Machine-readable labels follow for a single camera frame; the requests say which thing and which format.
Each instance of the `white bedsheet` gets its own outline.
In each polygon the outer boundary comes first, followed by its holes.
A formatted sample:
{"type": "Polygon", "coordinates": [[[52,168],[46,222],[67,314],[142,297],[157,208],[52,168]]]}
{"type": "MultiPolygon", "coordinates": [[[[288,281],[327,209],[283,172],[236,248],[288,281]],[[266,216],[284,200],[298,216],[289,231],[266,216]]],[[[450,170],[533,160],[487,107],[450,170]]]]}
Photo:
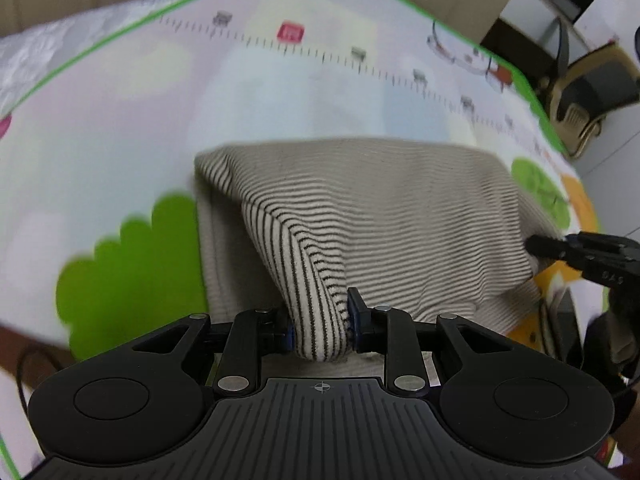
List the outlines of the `white bedsheet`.
{"type": "Polygon", "coordinates": [[[177,0],[133,0],[0,38],[0,118],[52,70],[151,12],[177,0]]]}

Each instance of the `green border line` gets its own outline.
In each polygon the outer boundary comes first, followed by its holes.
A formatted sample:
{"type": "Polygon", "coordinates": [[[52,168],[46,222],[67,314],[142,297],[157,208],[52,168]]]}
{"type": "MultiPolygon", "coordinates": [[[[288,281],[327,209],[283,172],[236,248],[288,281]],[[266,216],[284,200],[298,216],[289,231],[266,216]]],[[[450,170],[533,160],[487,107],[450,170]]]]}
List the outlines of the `green border line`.
{"type": "Polygon", "coordinates": [[[564,144],[560,140],[560,137],[558,137],[558,134],[556,134],[556,131],[554,130],[553,126],[551,125],[551,122],[549,121],[549,118],[546,116],[546,113],[545,113],[544,108],[542,107],[542,104],[540,104],[540,101],[538,100],[535,92],[533,91],[533,88],[531,88],[531,85],[529,84],[529,81],[527,81],[527,78],[524,76],[524,74],[518,68],[513,66],[508,61],[502,59],[500,56],[496,56],[493,52],[485,49],[483,46],[481,46],[479,44],[476,44],[471,40],[468,40],[462,34],[460,34],[458,31],[453,30],[448,25],[445,25],[444,23],[442,23],[440,20],[436,20],[436,18],[431,16],[426,10],[421,9],[420,7],[415,5],[413,2],[411,2],[409,0],[399,0],[399,1],[401,1],[402,3],[404,3],[406,6],[410,7],[411,9],[416,10],[419,14],[429,18],[430,20],[438,22],[439,25],[441,25],[443,28],[448,30],[451,34],[456,36],[459,40],[464,41],[466,44],[473,45],[474,47],[478,47],[479,50],[481,50],[482,52],[484,52],[488,56],[499,60],[502,65],[504,65],[509,70],[511,70],[511,75],[513,75],[513,82],[514,82],[514,85],[516,87],[516,90],[522,96],[522,98],[529,103],[529,105],[531,107],[531,111],[538,117],[538,121],[540,123],[539,124],[540,130],[542,131],[542,133],[545,136],[546,140],[548,140],[548,142],[551,144],[551,146],[555,150],[560,152],[561,154],[566,154],[567,153],[566,147],[564,146],[564,144]]]}
{"type": "Polygon", "coordinates": [[[188,4],[188,3],[192,2],[192,1],[193,0],[179,0],[178,2],[175,2],[174,4],[171,4],[170,6],[164,7],[161,10],[156,10],[156,12],[153,12],[153,13],[149,14],[148,16],[145,16],[144,18],[138,20],[137,22],[134,22],[131,25],[128,25],[127,27],[125,27],[125,28],[123,28],[123,29],[121,29],[121,30],[119,30],[117,32],[114,32],[110,36],[107,36],[106,38],[103,38],[102,40],[98,41],[98,43],[96,43],[93,46],[89,47],[87,50],[85,50],[84,52],[81,52],[77,56],[75,56],[75,57],[69,59],[68,61],[64,62],[58,68],[56,68],[55,70],[52,70],[52,72],[50,72],[49,74],[44,76],[44,78],[42,78],[39,82],[37,82],[36,85],[31,90],[29,90],[25,95],[23,95],[11,107],[11,109],[7,112],[7,115],[11,114],[18,106],[20,106],[29,97],[31,97],[38,90],[40,90],[44,85],[46,85],[49,81],[51,81],[53,78],[55,78],[55,76],[60,74],[63,70],[66,70],[67,68],[69,68],[73,64],[77,63],[81,59],[85,58],[86,56],[88,56],[92,52],[95,52],[99,48],[104,47],[106,44],[111,43],[111,41],[116,40],[117,38],[119,38],[121,36],[124,36],[125,34],[127,34],[128,32],[131,32],[135,28],[141,27],[142,25],[145,25],[145,24],[147,24],[149,22],[152,22],[153,20],[155,20],[156,18],[159,18],[163,14],[171,12],[172,10],[178,9],[179,7],[182,7],[185,4],[188,4]]]}
{"type": "MultiPolygon", "coordinates": [[[[63,70],[66,70],[67,68],[69,68],[73,64],[77,63],[81,59],[85,58],[86,56],[88,56],[92,52],[95,52],[99,48],[105,46],[108,43],[111,43],[111,41],[116,40],[117,38],[127,34],[128,32],[130,32],[130,31],[132,31],[132,30],[134,30],[134,29],[136,29],[136,28],[138,28],[138,27],[140,27],[142,25],[145,25],[146,23],[152,22],[153,20],[155,20],[159,16],[162,16],[165,13],[171,12],[172,10],[178,9],[179,7],[182,7],[185,4],[188,4],[188,3],[192,2],[192,1],[193,0],[180,0],[178,2],[175,2],[174,4],[171,4],[170,6],[167,6],[164,9],[161,9],[161,10],[158,10],[156,12],[153,12],[150,15],[146,16],[145,18],[142,18],[141,20],[139,20],[139,21],[137,21],[135,23],[132,23],[131,25],[129,25],[128,27],[123,28],[120,31],[114,32],[113,34],[111,34],[110,36],[104,38],[103,40],[100,40],[98,43],[94,44],[94,46],[89,47],[84,52],[78,54],[77,56],[75,56],[72,59],[68,60],[67,62],[63,63],[57,69],[53,70],[48,75],[46,75],[43,79],[41,79],[38,83],[36,83],[36,85],[30,91],[28,91],[23,97],[21,97],[14,104],[14,106],[12,106],[12,108],[7,112],[7,114],[12,113],[19,105],[21,105],[25,100],[27,100],[30,96],[32,96],[34,93],[36,93],[44,85],[46,85],[46,83],[48,83],[53,78],[55,78],[55,76],[60,74],[63,70]]],[[[524,77],[524,74],[519,69],[517,69],[511,63],[509,63],[508,61],[502,59],[501,57],[496,56],[493,52],[490,52],[489,50],[483,48],[481,45],[475,44],[472,41],[468,40],[467,38],[462,36],[458,31],[453,30],[450,27],[447,27],[447,25],[445,25],[444,23],[440,22],[439,20],[436,20],[426,10],[421,9],[420,7],[415,5],[413,2],[411,2],[409,0],[399,0],[399,1],[404,3],[409,8],[411,8],[413,10],[416,10],[419,14],[429,18],[430,20],[434,20],[434,21],[438,22],[442,27],[447,29],[451,34],[453,34],[454,36],[456,36],[460,40],[464,41],[466,44],[471,44],[474,47],[478,47],[479,50],[481,50],[482,52],[484,52],[488,56],[493,57],[494,59],[500,60],[501,64],[503,64],[505,67],[507,67],[509,70],[511,70],[511,74],[513,75],[513,82],[514,82],[514,85],[516,87],[516,91],[529,103],[531,110],[538,117],[538,123],[539,123],[539,126],[540,126],[540,130],[542,131],[543,135],[546,137],[546,140],[548,140],[548,142],[551,144],[551,146],[554,149],[556,149],[558,152],[560,152],[562,154],[566,154],[567,153],[564,144],[559,139],[558,134],[556,134],[556,132],[553,129],[553,126],[551,125],[551,122],[549,121],[548,117],[546,116],[546,113],[544,111],[544,108],[542,107],[542,104],[540,104],[540,101],[538,101],[538,98],[536,97],[533,89],[529,85],[529,82],[527,81],[527,79],[524,77]]]]}
{"type": "Polygon", "coordinates": [[[14,480],[20,480],[22,478],[20,476],[20,472],[18,468],[15,466],[14,460],[11,458],[9,454],[9,450],[6,448],[6,444],[4,440],[2,440],[2,436],[0,436],[0,457],[4,460],[4,463],[9,468],[9,473],[14,477],[14,480]]]}

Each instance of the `cloth fold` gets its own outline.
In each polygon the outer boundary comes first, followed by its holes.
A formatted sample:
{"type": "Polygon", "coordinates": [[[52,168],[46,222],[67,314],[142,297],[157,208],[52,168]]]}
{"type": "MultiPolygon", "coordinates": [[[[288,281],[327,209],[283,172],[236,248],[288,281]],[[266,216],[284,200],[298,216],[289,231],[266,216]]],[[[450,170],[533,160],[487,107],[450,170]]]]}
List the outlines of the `cloth fold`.
{"type": "Polygon", "coordinates": [[[559,236],[497,158],[461,146],[274,142],[195,167],[212,320],[284,302],[297,354],[316,362],[348,352],[348,286],[415,320],[455,312],[508,332],[539,299],[524,240],[559,236]]]}

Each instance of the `black chair backrest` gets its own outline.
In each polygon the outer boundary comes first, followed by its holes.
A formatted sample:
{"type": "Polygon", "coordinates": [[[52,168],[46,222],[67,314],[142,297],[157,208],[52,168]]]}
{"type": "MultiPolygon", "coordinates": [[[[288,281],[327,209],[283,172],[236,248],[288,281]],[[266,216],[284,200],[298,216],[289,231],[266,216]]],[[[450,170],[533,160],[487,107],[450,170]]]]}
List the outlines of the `black chair backrest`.
{"type": "Polygon", "coordinates": [[[634,39],[636,40],[636,56],[638,57],[638,61],[640,61],[640,27],[636,28],[636,36],[634,39]]]}
{"type": "Polygon", "coordinates": [[[564,118],[571,103],[580,105],[593,119],[639,100],[638,81],[622,63],[611,60],[567,85],[560,99],[558,120],[564,118]]]}

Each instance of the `striped cloth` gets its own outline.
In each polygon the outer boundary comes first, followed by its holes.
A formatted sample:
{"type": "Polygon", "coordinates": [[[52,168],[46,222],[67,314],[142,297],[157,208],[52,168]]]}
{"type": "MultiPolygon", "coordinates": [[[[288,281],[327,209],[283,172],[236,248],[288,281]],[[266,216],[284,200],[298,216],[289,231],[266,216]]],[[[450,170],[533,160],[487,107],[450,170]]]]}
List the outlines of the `striped cloth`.
{"type": "Polygon", "coordinates": [[[535,306],[532,234],[558,235],[479,150],[388,139],[201,153],[198,225],[214,322],[284,301],[306,360],[350,349],[348,286],[418,321],[454,312],[492,330],[535,306]]]}

